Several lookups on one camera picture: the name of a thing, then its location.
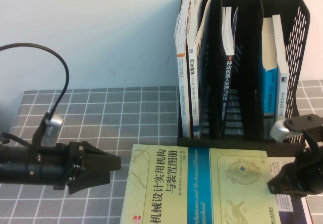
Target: book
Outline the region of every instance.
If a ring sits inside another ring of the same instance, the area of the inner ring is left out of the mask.
[[[260,102],[263,115],[275,113],[277,87],[277,58],[272,18],[264,18],[259,59]]]
[[[285,118],[287,86],[288,86],[288,65],[285,54],[284,35],[280,15],[273,16],[273,25],[275,33],[276,57],[277,57],[277,91],[275,121]]]
[[[120,223],[280,224],[270,179],[264,151],[134,145]]]
[[[183,137],[191,137],[190,106],[188,92],[188,71],[186,61],[186,30],[190,9],[190,0],[182,0],[175,27],[175,46],[178,66],[178,82],[180,92],[180,112],[182,118]]]
[[[187,37],[194,138],[200,138],[201,136],[201,105],[202,102],[206,100],[206,98],[203,97],[206,84],[205,62],[203,59],[207,46],[208,20],[211,0],[207,1],[203,17],[200,19],[202,14],[202,1],[203,0],[191,0]]]
[[[221,26],[221,38],[222,38],[222,59],[221,65],[221,78],[222,82],[222,104],[221,104],[221,129],[220,133],[223,136],[225,133],[225,122],[228,111],[228,98],[231,86],[232,66],[235,54],[235,31],[237,25],[238,8],[235,10],[232,16],[231,7],[222,7],[222,26]]]

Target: book spine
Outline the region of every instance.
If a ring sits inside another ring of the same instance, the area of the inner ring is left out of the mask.
[[[232,63],[233,56],[228,56],[225,60],[224,70],[223,70],[223,94],[222,94],[222,105],[221,105],[221,134],[224,135],[227,111],[228,111],[228,98],[230,92],[231,85],[231,77],[232,77]]]
[[[276,88],[277,88],[277,68],[264,71],[264,116],[275,114]]]
[[[287,86],[288,86],[288,73],[281,74],[278,71],[275,121],[282,120],[285,118]]]
[[[200,134],[200,117],[199,117],[199,93],[198,93],[198,65],[197,65],[197,48],[196,45],[188,46],[188,71],[191,86],[191,106],[192,106],[192,123],[193,136],[199,139]]]
[[[177,65],[183,137],[191,138],[187,63],[185,53],[177,54]]]

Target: white wall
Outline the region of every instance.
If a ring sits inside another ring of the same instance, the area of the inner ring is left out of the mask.
[[[305,3],[311,25],[301,79],[322,79],[323,0]],[[179,5],[180,0],[0,0],[0,45],[34,42],[57,51],[69,65],[70,88],[175,85]],[[24,90],[61,88],[65,77],[58,60],[33,48],[1,52],[0,72],[0,130],[8,129]]]

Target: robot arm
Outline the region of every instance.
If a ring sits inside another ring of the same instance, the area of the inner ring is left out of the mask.
[[[310,114],[275,122],[271,136],[283,140],[304,135],[309,148],[295,153],[295,160],[284,165],[277,176],[268,182],[272,194],[294,197],[316,195],[323,192],[323,119]]]
[[[105,153],[88,142],[57,143],[63,119],[55,114],[69,83],[69,70],[55,51],[33,43],[14,43],[0,51],[15,47],[33,47],[56,56],[65,68],[64,88],[50,112],[40,122],[32,143],[9,133],[0,133],[0,183],[53,185],[69,194],[85,188],[110,183],[110,171],[121,168],[120,157]],[[23,147],[8,146],[10,140]]]

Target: mesh side panel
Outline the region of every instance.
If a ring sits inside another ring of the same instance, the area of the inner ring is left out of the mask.
[[[294,18],[293,29],[289,35],[289,43],[286,46],[286,59],[289,68],[289,80],[287,90],[287,102],[285,118],[298,116],[296,105],[296,89],[299,74],[302,66],[305,44],[309,28],[309,11],[304,2],[298,7],[297,15]],[[292,143],[303,143],[303,137],[293,137],[289,140]]]

